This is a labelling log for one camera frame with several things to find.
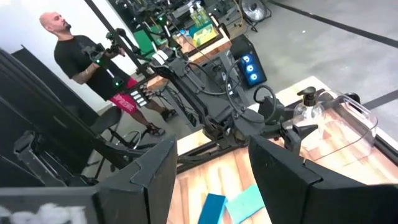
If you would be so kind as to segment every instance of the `blue sponge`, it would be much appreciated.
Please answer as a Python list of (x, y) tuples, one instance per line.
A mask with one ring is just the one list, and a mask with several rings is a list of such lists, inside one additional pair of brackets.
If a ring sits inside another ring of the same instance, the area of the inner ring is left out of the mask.
[(233, 223), (241, 223), (265, 207), (257, 185), (252, 185), (226, 205)]
[(198, 224), (219, 224), (227, 199), (222, 195), (208, 194)]

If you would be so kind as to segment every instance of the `sandal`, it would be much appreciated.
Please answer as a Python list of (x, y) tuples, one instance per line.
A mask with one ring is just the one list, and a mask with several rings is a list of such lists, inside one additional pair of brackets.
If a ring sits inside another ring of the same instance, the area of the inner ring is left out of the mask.
[(176, 112), (176, 110), (174, 109), (166, 109), (164, 110), (160, 115), (162, 115), (163, 120), (165, 120), (166, 122), (170, 121), (172, 118), (176, 117), (178, 114)]
[(158, 128), (157, 126), (155, 126), (154, 124), (150, 124), (149, 126), (147, 126), (146, 131), (151, 135), (151, 136), (162, 136), (166, 133), (166, 131), (162, 128)]

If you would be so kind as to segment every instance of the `white wall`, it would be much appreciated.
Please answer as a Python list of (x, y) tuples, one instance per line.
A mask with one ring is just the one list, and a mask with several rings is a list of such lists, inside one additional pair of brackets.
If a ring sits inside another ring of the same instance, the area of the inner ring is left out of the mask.
[[(126, 30), (129, 38), (135, 43), (132, 34), (107, 0), (93, 2), (114, 28)], [(102, 100), (88, 86), (70, 80), (55, 63), (53, 50), (57, 38), (45, 31), (39, 22), (41, 13), (52, 11), (59, 12), (72, 25), (73, 34), (87, 35), (105, 47), (110, 45), (105, 38), (108, 30), (84, 0), (0, 0), (0, 47), (11, 54), (21, 49), (21, 45), (25, 46), (88, 105), (98, 111), (109, 102)], [(136, 66), (128, 57), (116, 57), (114, 62), (128, 74), (133, 74), (136, 70)]]

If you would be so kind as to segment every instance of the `red shorts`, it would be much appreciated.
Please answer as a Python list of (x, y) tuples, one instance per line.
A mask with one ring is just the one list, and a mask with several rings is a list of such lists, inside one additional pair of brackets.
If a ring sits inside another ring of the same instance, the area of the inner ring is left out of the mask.
[[(127, 82), (127, 88), (130, 88), (137, 84), (137, 81), (133, 78), (130, 78)], [(122, 109), (123, 111), (133, 114), (137, 111), (137, 105), (134, 99), (128, 94), (118, 93), (114, 95), (110, 101), (114, 103), (118, 108)]]

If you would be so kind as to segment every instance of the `wooden table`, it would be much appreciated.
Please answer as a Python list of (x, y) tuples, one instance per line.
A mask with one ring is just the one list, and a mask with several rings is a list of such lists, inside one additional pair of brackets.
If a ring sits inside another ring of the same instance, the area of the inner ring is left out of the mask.
[[(218, 26), (218, 22), (213, 18), (213, 22), (215, 23), (216, 26)], [(201, 52), (198, 52), (194, 55), (192, 55), (189, 59), (191, 62), (197, 63), (197, 64), (201, 64), (205, 61), (207, 61), (207, 58), (212, 58), (213, 56), (215, 56), (216, 54), (223, 52), (225, 50), (228, 50), (232, 43), (230, 41), (230, 39), (228, 38), (228, 36), (225, 34), (223, 29), (220, 29), (221, 34), (223, 35), (223, 38), (220, 40), (217, 40), (216, 42), (214, 42), (213, 44), (211, 44), (210, 46), (204, 48), (203, 50), (201, 50)], [(181, 42), (179, 43), (183, 49), (191, 49), (191, 44), (187, 43), (187, 42)], [(160, 87), (164, 86), (167, 83), (167, 80), (158, 76), (155, 77), (151, 80), (148, 81), (147, 87), (149, 90), (157, 90)]]
[[(300, 97), (296, 93), (308, 86), (329, 90), (320, 80), (310, 77), (280, 91), (276, 96), (284, 105), (289, 105), (298, 101)], [(258, 106), (252, 105), (250, 109), (257, 111)], [(398, 145), (380, 129), (377, 129), (377, 134), (391, 146)], [(198, 131), (177, 142), (178, 153), (183, 154), (209, 141), (201, 131)], [(304, 149), (302, 154), (311, 159), (311, 155)], [(398, 167), (378, 149), (357, 160), (351, 158), (347, 161), (345, 154), (346, 150), (341, 150), (321, 159), (318, 159), (319, 156), (316, 162), (365, 184), (398, 183)], [(231, 200), (255, 183), (247, 148), (237, 149), (179, 174), (175, 181), (168, 223), (198, 223), (208, 193), (225, 195)], [(224, 213), (223, 223), (232, 223), (228, 211)], [(271, 223), (271, 221), (267, 210), (263, 208), (244, 223)]]

